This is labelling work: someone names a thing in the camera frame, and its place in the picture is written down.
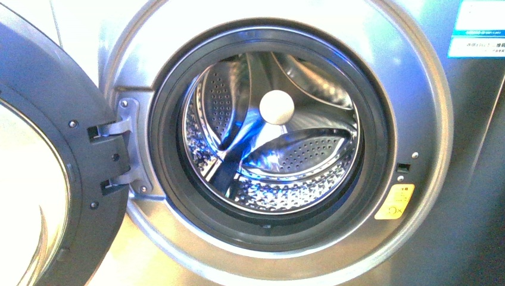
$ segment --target door hinge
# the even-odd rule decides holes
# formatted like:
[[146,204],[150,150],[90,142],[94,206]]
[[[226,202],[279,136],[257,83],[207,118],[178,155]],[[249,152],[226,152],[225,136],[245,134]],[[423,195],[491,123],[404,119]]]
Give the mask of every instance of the door hinge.
[[141,163],[138,145],[139,103],[133,98],[123,98],[117,106],[117,121],[96,127],[98,136],[122,136],[130,158],[130,170],[109,180],[110,186],[130,185],[134,192],[146,194],[152,191],[152,185]]

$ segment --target black rubber seal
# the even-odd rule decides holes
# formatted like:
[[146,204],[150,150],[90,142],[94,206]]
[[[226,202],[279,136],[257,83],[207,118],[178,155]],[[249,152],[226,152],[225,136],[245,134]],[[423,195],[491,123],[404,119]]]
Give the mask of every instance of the black rubber seal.
[[[209,31],[189,43],[168,63],[165,80],[151,110],[149,145],[154,169],[160,183],[175,206],[188,220],[212,236],[227,243],[259,251],[288,251],[309,247],[343,231],[358,221],[382,184],[390,160],[390,116],[375,89],[375,81],[357,57],[344,53],[345,47],[330,37],[320,37],[311,28],[286,23],[272,26],[247,26],[234,23],[235,30]],[[245,212],[230,206],[197,178],[183,151],[181,106],[183,96],[195,76],[208,66],[245,52],[271,51],[303,58],[329,74],[346,77],[358,113],[363,134],[358,166],[330,197],[307,210],[280,216]],[[316,226],[331,220],[335,229]]]

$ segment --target warning label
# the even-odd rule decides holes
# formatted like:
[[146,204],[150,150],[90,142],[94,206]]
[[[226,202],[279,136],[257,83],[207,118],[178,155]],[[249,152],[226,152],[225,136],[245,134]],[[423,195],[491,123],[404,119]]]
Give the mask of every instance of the warning label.
[[375,219],[399,219],[409,204],[414,192],[413,184],[396,184],[391,187],[381,208],[375,214]]
[[448,56],[505,57],[505,0],[463,0]]

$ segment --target washing machine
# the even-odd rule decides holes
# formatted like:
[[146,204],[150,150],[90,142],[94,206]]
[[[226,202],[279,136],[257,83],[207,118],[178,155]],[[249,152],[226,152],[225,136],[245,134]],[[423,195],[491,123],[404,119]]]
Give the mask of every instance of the washing machine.
[[125,212],[166,285],[503,284],[503,13],[5,1],[13,284],[85,285]]

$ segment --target open door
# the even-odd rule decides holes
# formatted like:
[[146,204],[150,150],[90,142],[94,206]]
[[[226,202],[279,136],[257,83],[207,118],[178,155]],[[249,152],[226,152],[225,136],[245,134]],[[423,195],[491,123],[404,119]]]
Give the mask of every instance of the open door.
[[128,199],[111,183],[130,169],[124,137],[100,132],[115,121],[80,67],[0,5],[2,259],[23,269],[9,282],[84,285],[101,263]]

